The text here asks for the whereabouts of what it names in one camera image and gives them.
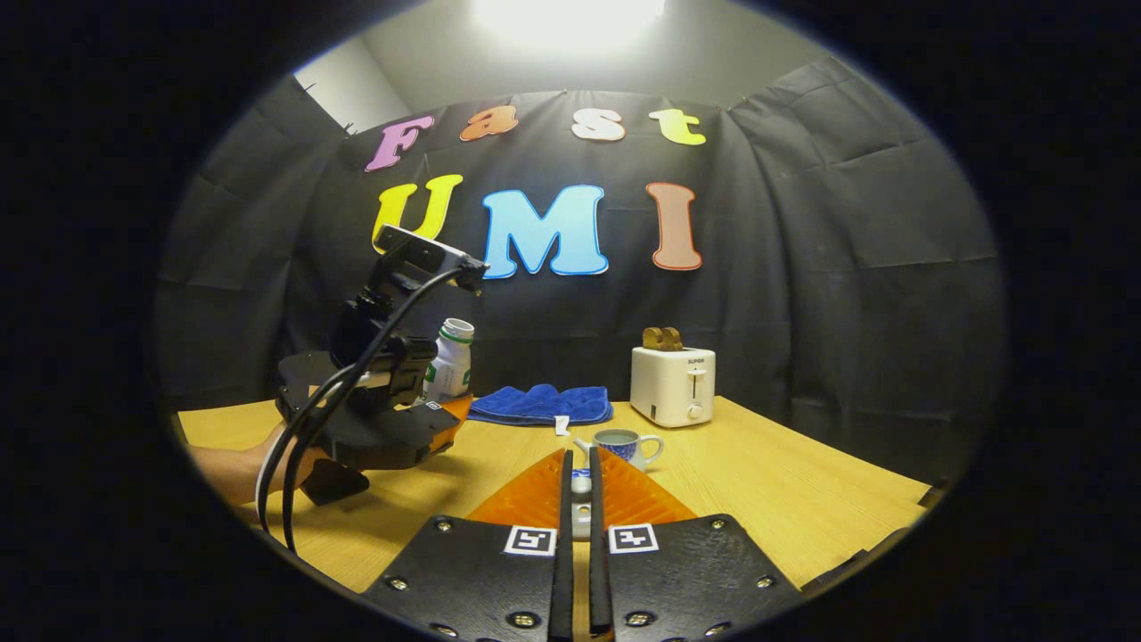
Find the white blue-patterned teacup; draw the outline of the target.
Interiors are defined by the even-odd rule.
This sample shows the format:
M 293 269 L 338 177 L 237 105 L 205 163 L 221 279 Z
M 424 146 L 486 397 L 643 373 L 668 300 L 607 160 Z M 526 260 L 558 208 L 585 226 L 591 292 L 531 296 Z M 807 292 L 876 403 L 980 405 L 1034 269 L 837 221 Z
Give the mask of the white blue-patterned teacup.
M 624 428 L 604 428 L 594 432 L 590 441 L 575 438 L 573 442 L 586 456 L 591 449 L 610 452 L 641 472 L 659 460 L 665 448 L 664 439 L 659 436 L 639 434 Z

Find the white green-label water bottle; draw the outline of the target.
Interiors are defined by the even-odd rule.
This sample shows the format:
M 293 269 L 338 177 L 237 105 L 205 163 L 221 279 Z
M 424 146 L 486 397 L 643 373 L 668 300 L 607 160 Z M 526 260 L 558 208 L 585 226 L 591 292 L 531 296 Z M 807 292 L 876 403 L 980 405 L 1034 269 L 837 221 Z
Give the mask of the white green-label water bottle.
M 472 377 L 474 325 L 446 318 L 436 340 L 437 355 L 424 371 L 424 403 L 448 403 L 469 393 Z

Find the white toaster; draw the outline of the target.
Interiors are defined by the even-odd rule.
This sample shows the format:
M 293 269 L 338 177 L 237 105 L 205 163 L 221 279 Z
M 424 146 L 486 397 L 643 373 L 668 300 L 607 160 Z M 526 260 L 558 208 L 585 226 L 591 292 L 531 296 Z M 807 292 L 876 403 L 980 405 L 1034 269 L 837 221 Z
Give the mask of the white toaster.
M 685 347 L 663 352 L 631 350 L 630 405 L 656 425 L 709 423 L 717 395 L 717 353 Z

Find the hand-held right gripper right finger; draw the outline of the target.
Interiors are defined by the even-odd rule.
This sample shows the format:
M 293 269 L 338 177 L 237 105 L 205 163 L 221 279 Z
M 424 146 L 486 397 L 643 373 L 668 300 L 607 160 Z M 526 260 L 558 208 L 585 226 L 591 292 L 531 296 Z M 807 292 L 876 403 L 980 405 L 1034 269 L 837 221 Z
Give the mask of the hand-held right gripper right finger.
M 725 642 L 803 595 L 730 514 L 697 515 L 638 468 L 588 449 L 588 606 L 604 642 Z

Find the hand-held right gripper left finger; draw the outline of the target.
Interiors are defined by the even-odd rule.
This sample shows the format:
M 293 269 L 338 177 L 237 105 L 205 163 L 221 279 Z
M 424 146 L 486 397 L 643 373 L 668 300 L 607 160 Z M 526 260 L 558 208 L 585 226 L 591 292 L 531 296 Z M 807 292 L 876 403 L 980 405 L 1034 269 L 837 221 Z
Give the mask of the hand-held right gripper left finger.
M 573 642 L 570 465 L 557 449 L 467 517 L 429 517 L 364 600 L 447 642 Z

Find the ceiling light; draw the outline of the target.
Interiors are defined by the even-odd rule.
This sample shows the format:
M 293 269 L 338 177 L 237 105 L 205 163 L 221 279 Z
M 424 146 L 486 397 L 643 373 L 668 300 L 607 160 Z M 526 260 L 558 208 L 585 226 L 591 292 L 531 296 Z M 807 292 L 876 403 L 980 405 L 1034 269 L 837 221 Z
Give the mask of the ceiling light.
M 472 0 L 474 21 L 510 44 L 614 49 L 664 16 L 667 0 Z

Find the blue towel cloth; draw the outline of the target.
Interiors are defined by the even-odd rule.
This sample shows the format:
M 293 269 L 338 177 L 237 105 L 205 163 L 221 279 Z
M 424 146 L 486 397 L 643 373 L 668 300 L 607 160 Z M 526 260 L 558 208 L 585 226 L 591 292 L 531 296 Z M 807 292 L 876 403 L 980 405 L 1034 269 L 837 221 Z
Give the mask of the blue towel cloth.
M 614 416 L 610 393 L 606 387 L 574 387 L 559 390 L 550 383 L 539 383 L 528 390 L 502 387 L 486 397 L 475 399 L 469 417 L 497 425 L 541 426 L 598 425 Z

